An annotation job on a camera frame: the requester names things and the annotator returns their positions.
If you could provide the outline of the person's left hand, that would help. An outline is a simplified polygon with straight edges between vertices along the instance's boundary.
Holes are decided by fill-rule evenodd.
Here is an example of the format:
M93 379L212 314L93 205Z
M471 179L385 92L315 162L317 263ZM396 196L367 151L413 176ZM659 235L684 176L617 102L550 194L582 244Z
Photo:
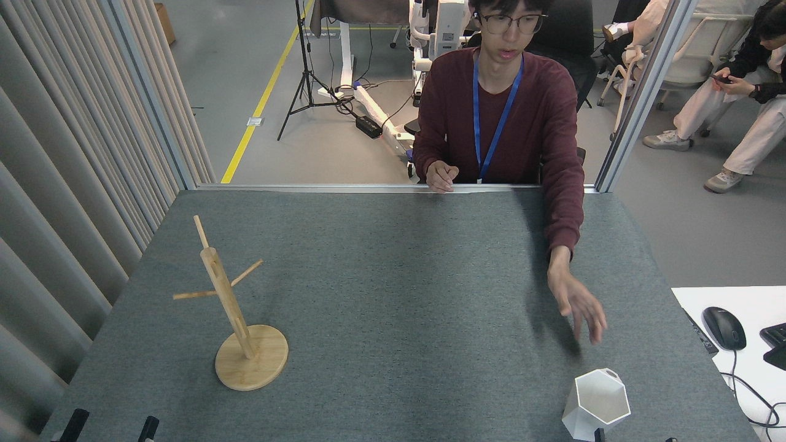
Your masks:
M587 325L590 343L600 344L607 329L607 317L600 300L567 269L549 269L547 282L559 313L572 318L574 338L580 339L582 327Z

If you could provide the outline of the person's right hand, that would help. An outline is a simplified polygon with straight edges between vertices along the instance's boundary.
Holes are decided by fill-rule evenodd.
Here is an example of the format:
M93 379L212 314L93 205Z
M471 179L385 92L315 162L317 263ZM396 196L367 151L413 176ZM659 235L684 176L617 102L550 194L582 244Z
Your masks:
M425 180L432 192L446 194L454 191L454 180L458 174L458 167L436 160L427 168Z

